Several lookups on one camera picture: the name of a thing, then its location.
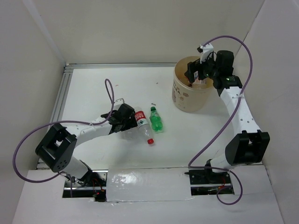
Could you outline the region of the green plastic bottle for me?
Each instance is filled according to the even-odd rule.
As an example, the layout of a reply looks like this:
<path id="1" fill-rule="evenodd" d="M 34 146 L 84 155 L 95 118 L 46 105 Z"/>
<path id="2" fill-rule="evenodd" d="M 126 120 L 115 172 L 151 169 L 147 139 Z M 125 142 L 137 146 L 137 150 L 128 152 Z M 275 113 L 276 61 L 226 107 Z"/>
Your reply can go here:
<path id="1" fill-rule="evenodd" d="M 163 130 L 162 119 L 154 106 L 150 108 L 150 121 L 151 127 L 155 132 L 161 132 Z"/>

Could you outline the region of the red label water bottle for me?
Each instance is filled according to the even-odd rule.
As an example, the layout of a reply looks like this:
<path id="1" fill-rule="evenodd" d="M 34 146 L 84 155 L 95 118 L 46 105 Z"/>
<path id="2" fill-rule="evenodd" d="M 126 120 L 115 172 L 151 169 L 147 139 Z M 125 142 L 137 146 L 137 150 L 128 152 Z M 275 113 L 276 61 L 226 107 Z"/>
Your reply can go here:
<path id="1" fill-rule="evenodd" d="M 148 145 L 153 145 L 154 138 L 151 131 L 151 126 L 145 116 L 143 109 L 140 107 L 135 107 L 134 110 L 138 132 L 140 133 L 142 138 L 147 142 Z"/>

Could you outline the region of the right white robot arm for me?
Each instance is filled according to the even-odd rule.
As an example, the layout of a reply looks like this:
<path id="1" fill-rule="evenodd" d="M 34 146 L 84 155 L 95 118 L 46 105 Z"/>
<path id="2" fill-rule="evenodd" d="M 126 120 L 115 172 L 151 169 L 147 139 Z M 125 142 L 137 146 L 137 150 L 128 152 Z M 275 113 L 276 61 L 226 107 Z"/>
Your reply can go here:
<path id="1" fill-rule="evenodd" d="M 254 121 L 238 76 L 233 75 L 234 54 L 220 50 L 199 50 L 200 59 L 189 62 L 185 76 L 190 83 L 209 78 L 225 103 L 233 125 L 234 138 L 225 147 L 224 153 L 206 162 L 204 178 L 216 182 L 220 173 L 240 165 L 260 163 L 270 142 L 267 132 Z"/>

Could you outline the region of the clear bottle white cap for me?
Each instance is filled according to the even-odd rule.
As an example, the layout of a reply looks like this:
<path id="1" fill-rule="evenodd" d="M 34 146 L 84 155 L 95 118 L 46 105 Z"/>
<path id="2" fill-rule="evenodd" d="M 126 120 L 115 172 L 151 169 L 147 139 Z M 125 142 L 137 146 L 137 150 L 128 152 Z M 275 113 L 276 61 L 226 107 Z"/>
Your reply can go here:
<path id="1" fill-rule="evenodd" d="M 138 128 L 134 127 L 121 132 L 121 138 L 127 141 L 138 141 L 140 139 Z"/>

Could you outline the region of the blue white label bottle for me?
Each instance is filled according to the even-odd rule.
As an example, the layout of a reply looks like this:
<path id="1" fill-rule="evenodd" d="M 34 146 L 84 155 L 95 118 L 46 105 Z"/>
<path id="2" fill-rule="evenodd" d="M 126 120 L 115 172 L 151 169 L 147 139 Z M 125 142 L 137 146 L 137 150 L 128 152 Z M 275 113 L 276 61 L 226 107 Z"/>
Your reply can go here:
<path id="1" fill-rule="evenodd" d="M 196 90 L 203 90 L 208 88 L 208 82 L 207 79 L 199 79 L 199 74 L 198 72 L 194 73 L 194 82 L 192 83 L 192 88 Z"/>

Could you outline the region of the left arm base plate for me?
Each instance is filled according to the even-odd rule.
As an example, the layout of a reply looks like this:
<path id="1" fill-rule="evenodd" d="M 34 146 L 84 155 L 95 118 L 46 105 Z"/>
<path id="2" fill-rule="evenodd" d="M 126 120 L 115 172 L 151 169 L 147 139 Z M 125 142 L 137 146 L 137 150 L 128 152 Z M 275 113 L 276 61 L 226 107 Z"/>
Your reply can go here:
<path id="1" fill-rule="evenodd" d="M 87 182 L 65 176 L 62 198 L 91 198 L 95 202 L 106 202 L 108 170 L 93 170 Z"/>

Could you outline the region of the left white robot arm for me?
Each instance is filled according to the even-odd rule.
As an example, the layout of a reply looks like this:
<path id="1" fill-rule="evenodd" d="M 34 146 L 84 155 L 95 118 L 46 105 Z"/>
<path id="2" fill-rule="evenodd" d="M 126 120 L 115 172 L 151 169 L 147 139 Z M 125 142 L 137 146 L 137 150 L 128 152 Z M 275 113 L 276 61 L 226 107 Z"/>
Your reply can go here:
<path id="1" fill-rule="evenodd" d="M 65 172 L 81 186 L 92 182 L 91 168 L 73 156 L 74 149 L 92 139 L 123 132 L 137 126 L 135 110 L 128 104 L 117 105 L 107 122 L 101 125 L 54 124 L 41 140 L 35 153 L 54 173 Z"/>

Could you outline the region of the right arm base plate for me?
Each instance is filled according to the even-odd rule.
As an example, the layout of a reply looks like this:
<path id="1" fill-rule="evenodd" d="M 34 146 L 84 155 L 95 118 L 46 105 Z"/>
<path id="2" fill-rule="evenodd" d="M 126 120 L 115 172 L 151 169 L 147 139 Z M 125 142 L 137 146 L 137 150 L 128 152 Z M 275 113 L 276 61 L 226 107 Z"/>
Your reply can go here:
<path id="1" fill-rule="evenodd" d="M 189 177 L 192 196 L 234 194 L 232 182 L 227 172 L 214 173 L 209 169 L 190 169 Z"/>

